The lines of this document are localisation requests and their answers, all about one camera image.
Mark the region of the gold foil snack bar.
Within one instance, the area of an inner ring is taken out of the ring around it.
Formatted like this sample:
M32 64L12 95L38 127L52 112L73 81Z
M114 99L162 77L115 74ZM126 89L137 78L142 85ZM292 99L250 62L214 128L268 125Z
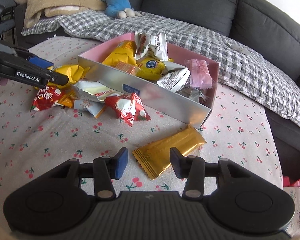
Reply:
M147 176L154 180L170 166L171 148L177 148L182 155L186 156L204 144L206 140L203 136L194 127L187 125L185 129L174 135L133 150L132 154Z

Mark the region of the red white candy packet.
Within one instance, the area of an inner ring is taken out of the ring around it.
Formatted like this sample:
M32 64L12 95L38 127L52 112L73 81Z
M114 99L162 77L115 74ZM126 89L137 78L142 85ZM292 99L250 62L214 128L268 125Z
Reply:
M108 96L105 99L105 104L112 108L117 117L130 127L133 126L134 121L151 120L140 97L136 93Z

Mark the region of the yellow cracker packet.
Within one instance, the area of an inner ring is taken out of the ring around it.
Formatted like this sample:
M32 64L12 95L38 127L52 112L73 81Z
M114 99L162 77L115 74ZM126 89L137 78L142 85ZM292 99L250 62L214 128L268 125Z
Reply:
M117 45L102 63L111 67L116 67L120 62L136 66L135 53L136 43L124 40Z

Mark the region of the yellow round-logo snack packet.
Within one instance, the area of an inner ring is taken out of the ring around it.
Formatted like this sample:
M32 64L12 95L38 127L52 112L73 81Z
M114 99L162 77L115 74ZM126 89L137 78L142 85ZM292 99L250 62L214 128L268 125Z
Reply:
M115 68L149 81L158 81L168 72L163 61L152 57L141 59L136 66L120 61Z

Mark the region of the pink wafer packet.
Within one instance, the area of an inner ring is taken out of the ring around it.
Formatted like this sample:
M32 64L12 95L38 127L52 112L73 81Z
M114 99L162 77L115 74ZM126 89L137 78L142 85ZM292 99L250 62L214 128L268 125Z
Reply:
M189 83L193 88L211 89L212 77L205 60L185 60L185 65L190 71Z

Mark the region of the white pecan kernel bag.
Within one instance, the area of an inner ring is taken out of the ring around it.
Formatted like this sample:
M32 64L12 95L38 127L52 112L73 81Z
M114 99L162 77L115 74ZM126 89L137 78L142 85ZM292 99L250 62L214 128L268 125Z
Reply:
M153 57L159 61L168 60L166 33L151 35L147 33L134 33L134 41L136 43L135 60L144 57Z

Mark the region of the yellow snack bag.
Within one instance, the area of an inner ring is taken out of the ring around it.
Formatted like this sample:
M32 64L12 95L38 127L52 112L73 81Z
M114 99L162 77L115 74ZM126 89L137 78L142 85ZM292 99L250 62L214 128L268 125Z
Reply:
M68 89L69 87L77 83L80 79L82 79L90 68L83 68L78 64L66 64L58 67L52 66L47 69L67 75L69 78L69 82L65 86L55 85L53 83L48 83L46 86L56 86L60 89Z

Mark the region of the pale green white packet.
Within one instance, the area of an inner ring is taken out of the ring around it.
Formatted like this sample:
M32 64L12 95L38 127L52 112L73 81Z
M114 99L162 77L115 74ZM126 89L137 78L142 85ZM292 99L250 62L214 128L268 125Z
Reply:
M72 88L78 98L94 102L104 102L108 96L120 96L123 94L97 81L79 80L72 85Z

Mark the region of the silver blue snack packet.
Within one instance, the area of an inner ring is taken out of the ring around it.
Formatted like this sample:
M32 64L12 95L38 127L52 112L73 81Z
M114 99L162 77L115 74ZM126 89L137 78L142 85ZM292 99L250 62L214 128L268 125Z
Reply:
M77 99L74 101L74 109L89 112L94 118L98 118L106 109L106 105L100 102Z

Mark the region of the white nut snack bag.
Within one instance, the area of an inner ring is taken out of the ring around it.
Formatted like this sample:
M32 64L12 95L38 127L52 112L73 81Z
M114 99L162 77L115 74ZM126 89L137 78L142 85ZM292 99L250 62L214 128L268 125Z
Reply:
M181 65L170 61L165 61L165 71L163 76L155 83L166 90L177 92L185 86L189 77L190 70Z

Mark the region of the cherry print tablecloth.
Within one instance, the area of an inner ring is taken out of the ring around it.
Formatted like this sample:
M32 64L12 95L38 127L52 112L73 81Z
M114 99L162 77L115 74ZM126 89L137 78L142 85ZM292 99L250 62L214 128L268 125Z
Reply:
M75 157L89 163L120 148L130 151L163 139L185 124L147 108L151 119L128 126L112 109L99 118L89 112L55 106L30 110L36 90L9 82L0 88L0 226L8 230L2 211L5 198L51 168ZM274 185L282 172L264 107L236 90L218 85L212 113L199 129L206 144L194 155L216 163L228 158Z

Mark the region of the pink and silver box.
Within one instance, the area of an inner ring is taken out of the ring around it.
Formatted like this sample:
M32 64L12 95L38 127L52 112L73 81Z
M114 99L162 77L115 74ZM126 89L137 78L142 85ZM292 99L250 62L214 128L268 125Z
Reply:
M102 64L104 59L124 40L133 40L133 33L126 33L86 51L78 56L81 67L89 67L85 78L98 81L119 92L136 92L144 105L163 112L195 128L200 128L212 113L217 90L219 64L185 48L168 44L168 55L177 64L183 64L188 59L205 60L209 64L209 72L214 80L213 88L207 91L209 97L203 104L190 100L180 94L166 90L158 85L132 76L113 67Z

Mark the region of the blue plush toy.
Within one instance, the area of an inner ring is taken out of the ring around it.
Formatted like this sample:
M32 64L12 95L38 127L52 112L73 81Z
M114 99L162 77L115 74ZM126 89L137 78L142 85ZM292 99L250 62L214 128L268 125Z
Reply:
M106 3L107 8L104 13L112 18L128 18L128 17L140 17L141 14L135 11L129 0L101 0Z

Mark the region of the floral paper sheet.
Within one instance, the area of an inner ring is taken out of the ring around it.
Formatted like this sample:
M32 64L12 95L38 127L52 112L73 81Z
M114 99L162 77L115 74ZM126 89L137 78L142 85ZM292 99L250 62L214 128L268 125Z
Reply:
M292 236L300 231L300 187L284 187L283 190L290 195L295 204L295 213L287 228L287 233Z

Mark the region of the dark grey sofa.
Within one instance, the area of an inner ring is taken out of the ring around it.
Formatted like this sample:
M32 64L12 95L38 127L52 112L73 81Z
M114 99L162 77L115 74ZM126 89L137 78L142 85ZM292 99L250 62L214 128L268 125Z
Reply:
M261 54L300 88L300 25L265 0L130 0L143 12L204 27ZM36 44L48 33L22 36ZM283 174L300 178L300 127L267 107Z

